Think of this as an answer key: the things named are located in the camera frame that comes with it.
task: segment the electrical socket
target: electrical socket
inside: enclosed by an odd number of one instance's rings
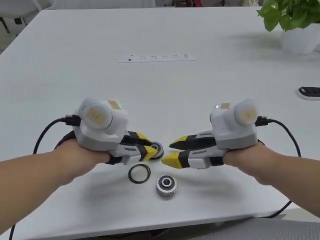
[[[195,61],[195,56],[188,53],[178,54],[131,54],[122,56],[119,59],[119,63],[150,63],[150,62],[177,62],[177,61]]]

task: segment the human hand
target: human hand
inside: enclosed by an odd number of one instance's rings
[[[264,176],[276,167],[278,155],[278,153],[258,143],[245,149],[227,151],[223,156],[223,162],[254,177],[260,184],[269,185]]]
[[[62,170],[63,185],[71,183],[75,178],[91,171],[97,164],[107,163],[110,155],[106,151],[91,151],[68,140],[53,152]]]

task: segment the ball bearing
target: ball bearing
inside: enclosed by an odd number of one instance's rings
[[[157,141],[153,141],[151,147],[157,150],[157,153],[156,155],[151,157],[150,160],[158,160],[162,158],[162,156],[164,155],[164,147],[161,145],[161,143]]]
[[[177,191],[177,180],[170,175],[163,175],[156,180],[155,188],[162,197],[171,197]]]

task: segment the table surface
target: table surface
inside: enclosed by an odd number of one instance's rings
[[[73,113],[87,96],[120,100],[129,130],[164,146],[210,130],[208,116],[216,103],[253,98],[262,115],[289,127],[303,156],[319,158],[320,102],[302,100],[295,90],[320,87],[320,55],[287,55],[280,37],[280,29],[265,31],[250,7],[42,11],[0,56],[1,159],[30,154],[44,127]],[[190,53],[197,60],[118,63],[123,55],[163,53]],[[69,130],[55,126],[39,151],[52,150]],[[258,136],[275,151],[296,154],[277,125],[259,127]],[[230,166],[149,166],[151,177],[144,184],[128,180],[129,166],[97,166],[19,222],[14,239],[213,223],[268,215],[287,202]],[[155,189],[165,173],[178,181],[170,200]],[[8,232],[0,239],[7,237]]]

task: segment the white flower pot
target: white flower pot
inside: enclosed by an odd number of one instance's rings
[[[285,31],[282,36],[282,49],[291,54],[306,55],[312,53],[320,44],[320,24],[312,23],[308,27]]]

